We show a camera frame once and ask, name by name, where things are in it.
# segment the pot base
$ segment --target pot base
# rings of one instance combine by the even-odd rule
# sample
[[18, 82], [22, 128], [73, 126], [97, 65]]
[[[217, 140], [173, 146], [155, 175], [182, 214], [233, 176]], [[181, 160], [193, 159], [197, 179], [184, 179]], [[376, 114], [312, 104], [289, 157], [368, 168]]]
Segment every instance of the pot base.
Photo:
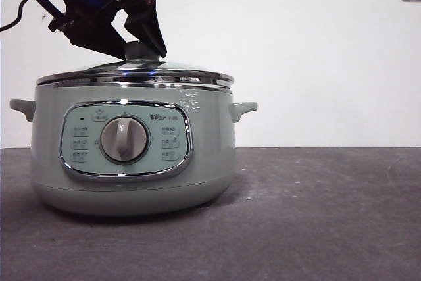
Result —
[[189, 186], [134, 191], [66, 190], [33, 182], [46, 204], [72, 213], [121, 217], [177, 211], [200, 205], [221, 194], [232, 176]]

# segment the control panel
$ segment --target control panel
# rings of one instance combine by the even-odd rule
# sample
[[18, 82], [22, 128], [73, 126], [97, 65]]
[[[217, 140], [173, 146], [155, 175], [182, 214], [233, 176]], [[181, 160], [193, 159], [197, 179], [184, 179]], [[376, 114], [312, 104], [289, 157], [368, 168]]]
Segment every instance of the control panel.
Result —
[[65, 117], [61, 159], [87, 177], [145, 177], [181, 172], [191, 155], [186, 112], [146, 101], [82, 103]]

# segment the brand logo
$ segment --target brand logo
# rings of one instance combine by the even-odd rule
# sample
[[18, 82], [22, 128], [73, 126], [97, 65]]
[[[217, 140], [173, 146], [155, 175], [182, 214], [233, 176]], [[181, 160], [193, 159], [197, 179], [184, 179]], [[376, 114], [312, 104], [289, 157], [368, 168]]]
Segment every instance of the brand logo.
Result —
[[173, 120], [173, 121], [178, 120], [177, 116], [162, 116], [158, 113], [155, 113], [154, 115], [149, 115], [149, 117], [151, 118], [151, 120]]

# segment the gray table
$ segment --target gray table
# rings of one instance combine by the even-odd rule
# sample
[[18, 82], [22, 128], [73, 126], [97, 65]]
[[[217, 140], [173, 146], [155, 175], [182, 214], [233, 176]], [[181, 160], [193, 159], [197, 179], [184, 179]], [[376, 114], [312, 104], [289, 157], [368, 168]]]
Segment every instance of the gray table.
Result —
[[42, 205], [1, 152], [2, 280], [421, 280], [421, 149], [239, 149], [212, 203], [137, 218]]

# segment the function label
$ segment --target function label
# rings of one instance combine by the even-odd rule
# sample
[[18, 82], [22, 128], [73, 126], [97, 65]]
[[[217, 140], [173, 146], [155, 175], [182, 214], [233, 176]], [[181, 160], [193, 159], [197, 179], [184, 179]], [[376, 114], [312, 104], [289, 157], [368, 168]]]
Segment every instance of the function label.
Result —
[[176, 151], [165, 151], [162, 153], [163, 161], [177, 161], [180, 155]]
[[162, 148], [164, 149], [171, 149], [171, 148], [179, 148], [180, 141], [178, 138], [164, 138], [161, 140]]
[[73, 153], [70, 160], [76, 163], [85, 163], [87, 161], [87, 152], [84, 151]]
[[94, 122], [105, 122], [108, 120], [108, 113], [103, 109], [96, 109], [94, 113], [91, 114], [91, 119]]
[[72, 145], [70, 146], [73, 150], [84, 150], [87, 148], [87, 139], [76, 139], [73, 140]]
[[87, 126], [76, 126], [73, 128], [72, 136], [75, 138], [85, 138], [89, 136], [89, 128]]
[[180, 129], [176, 128], [175, 126], [165, 126], [162, 127], [162, 136], [179, 136]]

